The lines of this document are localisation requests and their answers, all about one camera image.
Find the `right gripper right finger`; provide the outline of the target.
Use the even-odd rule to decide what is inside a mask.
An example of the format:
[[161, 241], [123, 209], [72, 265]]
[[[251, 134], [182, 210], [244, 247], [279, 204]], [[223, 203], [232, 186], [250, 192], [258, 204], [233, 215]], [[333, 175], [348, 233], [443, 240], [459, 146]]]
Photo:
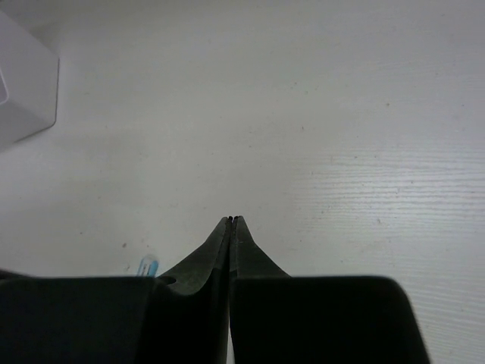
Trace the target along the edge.
[[302, 363], [302, 286], [256, 244], [244, 217], [230, 238], [230, 333], [236, 363]]

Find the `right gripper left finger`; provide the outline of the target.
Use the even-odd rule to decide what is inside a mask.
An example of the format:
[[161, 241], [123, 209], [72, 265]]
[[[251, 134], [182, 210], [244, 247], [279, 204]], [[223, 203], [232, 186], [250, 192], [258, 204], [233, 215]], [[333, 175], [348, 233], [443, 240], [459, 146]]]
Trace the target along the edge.
[[156, 278], [151, 300], [151, 352], [167, 363], [225, 363], [228, 342], [232, 218]]

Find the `light blue pen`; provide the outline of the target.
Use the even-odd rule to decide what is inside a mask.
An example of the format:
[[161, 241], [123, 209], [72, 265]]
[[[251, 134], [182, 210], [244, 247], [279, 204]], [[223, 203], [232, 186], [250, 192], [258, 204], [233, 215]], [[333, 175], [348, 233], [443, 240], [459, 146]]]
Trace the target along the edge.
[[139, 264], [136, 275], [140, 277], [154, 277], [158, 270], [158, 259], [148, 254], [144, 256]]

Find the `white compartment organizer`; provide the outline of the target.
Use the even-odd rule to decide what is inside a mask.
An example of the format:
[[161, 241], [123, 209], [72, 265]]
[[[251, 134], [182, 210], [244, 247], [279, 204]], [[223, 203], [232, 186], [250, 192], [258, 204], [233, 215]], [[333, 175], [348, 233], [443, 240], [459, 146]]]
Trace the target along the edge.
[[1, 13], [1, 147], [52, 127], [59, 57]]

